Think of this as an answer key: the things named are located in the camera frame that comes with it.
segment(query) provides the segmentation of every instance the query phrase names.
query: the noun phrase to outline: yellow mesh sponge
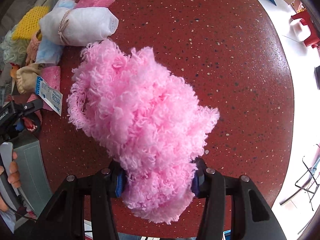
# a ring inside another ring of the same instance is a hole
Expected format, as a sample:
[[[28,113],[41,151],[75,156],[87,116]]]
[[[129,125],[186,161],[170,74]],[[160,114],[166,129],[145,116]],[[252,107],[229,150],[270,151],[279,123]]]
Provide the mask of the yellow mesh sponge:
[[[14,33],[13,40],[26,39],[31,40],[31,36],[40,29],[39,20],[49,12],[48,6],[35,6],[26,13],[18,23]]]

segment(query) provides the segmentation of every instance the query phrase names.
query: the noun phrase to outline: gray box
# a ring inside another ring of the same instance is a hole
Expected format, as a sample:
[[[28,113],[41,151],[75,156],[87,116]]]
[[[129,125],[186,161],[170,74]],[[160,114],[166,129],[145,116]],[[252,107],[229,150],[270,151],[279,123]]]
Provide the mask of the gray box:
[[[24,130],[11,142],[18,155],[16,162],[20,172],[21,188],[34,213],[39,216],[52,196],[39,140]]]

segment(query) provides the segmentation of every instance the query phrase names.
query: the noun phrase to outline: finger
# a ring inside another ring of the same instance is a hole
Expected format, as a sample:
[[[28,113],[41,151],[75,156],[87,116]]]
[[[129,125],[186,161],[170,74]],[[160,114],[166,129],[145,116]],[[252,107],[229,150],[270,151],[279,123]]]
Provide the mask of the finger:
[[[8,211],[8,207],[6,206],[6,204],[4,203],[4,201],[2,200],[2,198],[0,197],[0,210],[3,212],[7,212]]]
[[[18,164],[16,162],[10,162],[9,171],[10,171],[10,173],[17,172],[18,171]]]
[[[16,152],[13,152],[13,153],[12,153],[12,158],[13,158],[14,160],[16,160],[16,159],[18,158],[18,155],[17,155]]]
[[[19,187],[21,187],[21,182],[18,180],[16,182],[12,183],[12,186],[19,188]]]
[[[9,177],[8,177],[8,182],[9,183],[14,183],[17,182],[20,178],[20,173],[17,171],[15,173],[12,173]]]

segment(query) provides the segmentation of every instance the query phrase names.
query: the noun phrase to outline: beige cloth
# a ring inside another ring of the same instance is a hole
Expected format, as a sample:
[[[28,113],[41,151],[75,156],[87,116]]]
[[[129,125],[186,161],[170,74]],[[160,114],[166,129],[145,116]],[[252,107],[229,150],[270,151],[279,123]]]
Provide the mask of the beige cloth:
[[[37,77],[41,75],[40,64],[30,64],[17,70],[17,88],[20,94],[35,92]]]

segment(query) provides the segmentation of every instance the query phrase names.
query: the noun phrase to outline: pink sponge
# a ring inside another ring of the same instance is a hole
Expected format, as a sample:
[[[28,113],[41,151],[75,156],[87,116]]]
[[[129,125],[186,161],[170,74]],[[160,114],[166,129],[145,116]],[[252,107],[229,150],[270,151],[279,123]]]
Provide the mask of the pink sponge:
[[[50,87],[60,91],[60,72],[59,66],[46,67],[42,70],[41,77]],[[52,108],[46,102],[43,102],[43,109],[52,111]]]
[[[125,55],[110,40],[89,44],[74,69],[69,121],[126,170],[124,203],[155,223],[177,221],[205,139],[219,118],[199,106],[192,87],[155,61],[152,48]]]
[[[115,0],[80,0],[75,8],[106,7],[108,8]]]

